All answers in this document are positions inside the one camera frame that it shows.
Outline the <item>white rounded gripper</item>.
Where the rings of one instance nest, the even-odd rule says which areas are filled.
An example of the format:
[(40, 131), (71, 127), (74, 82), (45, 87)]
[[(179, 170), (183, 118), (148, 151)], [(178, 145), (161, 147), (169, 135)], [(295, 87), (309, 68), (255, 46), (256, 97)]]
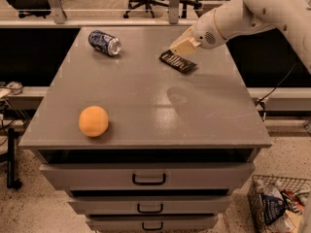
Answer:
[(177, 55), (195, 53), (198, 47), (213, 49), (223, 45), (226, 39), (219, 32), (215, 22), (215, 12), (201, 16), (169, 47)]

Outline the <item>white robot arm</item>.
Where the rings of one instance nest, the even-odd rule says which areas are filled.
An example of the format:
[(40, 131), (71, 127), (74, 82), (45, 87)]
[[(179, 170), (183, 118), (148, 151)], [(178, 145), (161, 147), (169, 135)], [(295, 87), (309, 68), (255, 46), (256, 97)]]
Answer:
[(278, 29), (311, 73), (311, 9), (305, 0), (229, 0), (199, 17), (169, 49), (189, 54), (241, 35)]

